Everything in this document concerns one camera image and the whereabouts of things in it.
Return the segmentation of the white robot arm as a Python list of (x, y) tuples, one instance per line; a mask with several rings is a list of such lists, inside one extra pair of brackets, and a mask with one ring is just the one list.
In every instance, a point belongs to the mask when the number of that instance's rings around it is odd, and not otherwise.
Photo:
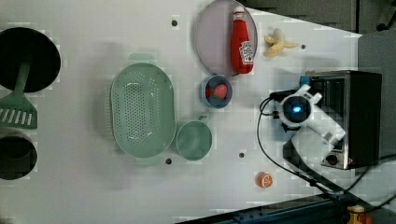
[(322, 95), (312, 95), (304, 84), (295, 93), (280, 101), (279, 118), (297, 133), (287, 142), (285, 156), (297, 166), (321, 165), (325, 157), (347, 135), (345, 129), (317, 106)]

